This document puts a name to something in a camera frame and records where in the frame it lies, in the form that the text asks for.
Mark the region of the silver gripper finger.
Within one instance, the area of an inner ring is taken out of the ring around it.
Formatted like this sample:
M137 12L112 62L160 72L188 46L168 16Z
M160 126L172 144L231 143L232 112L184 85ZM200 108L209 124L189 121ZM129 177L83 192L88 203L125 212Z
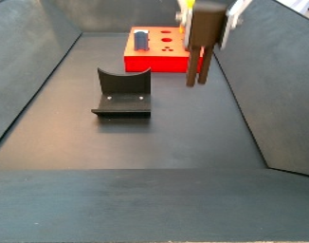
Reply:
M184 34L184 47L188 47L188 18L193 9L188 9L185 0L177 0L180 10L175 14L175 19L180 24L179 30Z
M229 33L237 27L240 23L241 14L244 13L251 2L252 0L236 0L235 3L228 7L225 13L225 24L221 32L220 43L219 43L220 48L225 48Z

